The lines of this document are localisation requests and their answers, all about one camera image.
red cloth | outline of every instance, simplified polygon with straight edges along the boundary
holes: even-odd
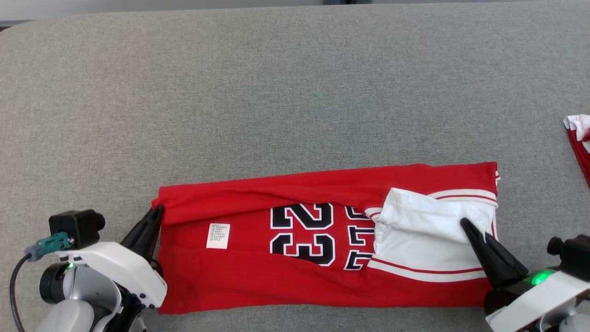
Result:
[[[153,207],[164,206],[159,261],[168,294],[159,312],[183,314],[269,304],[481,306],[490,289],[481,274],[461,281],[425,282],[370,268],[366,266],[369,258],[353,260],[352,266],[358,269],[347,270],[355,250],[355,254],[373,253],[372,236],[360,234],[353,241],[349,227],[370,232],[374,223],[360,211],[370,214],[368,210],[382,207],[392,187],[425,195],[453,190],[496,195],[496,170],[495,162],[409,165],[162,187],[152,202]],[[323,211],[331,206],[332,224],[310,229],[284,206],[304,207],[311,224],[321,223]],[[283,210],[277,214],[275,209]],[[273,216],[292,224],[273,227]],[[231,226],[226,249],[207,248],[212,223]],[[271,253],[276,252],[274,241],[281,234],[291,234],[278,247],[284,254]],[[320,258],[330,246],[318,242],[321,238],[332,238],[336,247],[333,260],[323,264]],[[308,253],[299,252],[305,248]],[[293,257],[304,254],[318,261]],[[439,275],[472,272],[409,270]]]
[[[582,141],[578,141],[576,139],[576,131],[568,129],[568,137],[569,143],[572,145],[573,153],[576,155],[576,159],[578,160],[578,164],[582,169],[582,173],[586,178],[586,182],[588,183],[588,187],[590,187],[590,154],[586,151],[584,146],[582,145]]]

red stripe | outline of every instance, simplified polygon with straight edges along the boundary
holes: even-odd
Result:
[[[449,196],[442,196],[437,198],[437,200],[442,200],[443,198],[449,198],[449,197],[477,197],[477,198],[485,198],[486,200],[490,200],[494,203],[498,203],[497,200],[492,199],[490,197],[486,197],[486,196],[480,196],[480,195],[449,195]]]
[[[404,269],[412,272],[420,272],[420,273],[428,273],[428,274],[460,274],[460,273],[467,273],[467,272],[476,272],[476,271],[483,271],[483,268],[473,268],[473,269],[466,269],[466,270],[457,270],[457,271],[432,271],[432,270],[419,270],[419,269],[412,269],[407,266],[397,265],[391,262],[382,261],[378,258],[371,258],[372,261],[391,265],[393,267]]]

black cable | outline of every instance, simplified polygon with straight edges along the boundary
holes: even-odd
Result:
[[[14,323],[17,325],[18,332],[25,332],[25,329],[22,327],[21,317],[18,315],[15,288],[17,285],[18,271],[29,258],[31,258],[30,253],[21,258],[21,260],[18,261],[17,265],[14,267],[14,270],[12,270],[12,277],[10,277],[10,289],[8,291],[8,295],[10,296],[10,309],[12,310],[12,318],[14,318]]]

white tag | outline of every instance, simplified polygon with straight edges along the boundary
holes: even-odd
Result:
[[[206,248],[227,249],[227,240],[230,238],[230,224],[209,225],[209,237]]]

white and red cloth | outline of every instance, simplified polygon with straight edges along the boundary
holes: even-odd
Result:
[[[570,115],[563,119],[569,142],[590,187],[590,115]]]
[[[483,305],[490,283],[459,220],[496,235],[497,180],[484,162],[162,187],[159,311]]]

